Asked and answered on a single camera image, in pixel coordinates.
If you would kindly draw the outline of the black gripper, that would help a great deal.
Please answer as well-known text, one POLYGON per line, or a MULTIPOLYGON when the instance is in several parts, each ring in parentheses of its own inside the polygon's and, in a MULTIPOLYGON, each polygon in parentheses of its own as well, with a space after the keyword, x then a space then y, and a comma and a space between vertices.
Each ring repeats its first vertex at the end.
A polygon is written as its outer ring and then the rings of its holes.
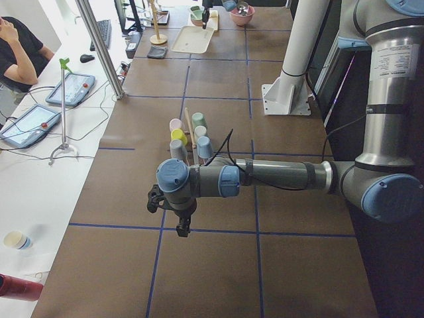
POLYGON ((202 6, 204 8, 202 12, 202 29, 206 29, 210 16, 209 10, 212 8, 212 0, 203 0, 202 6))
POLYGON ((179 217, 179 223, 176 225, 178 236, 188 237, 190 234, 191 216, 197 209, 196 198, 164 193, 158 184, 154 184, 148 192, 146 207, 151 213, 155 213, 158 208, 173 211, 179 217))

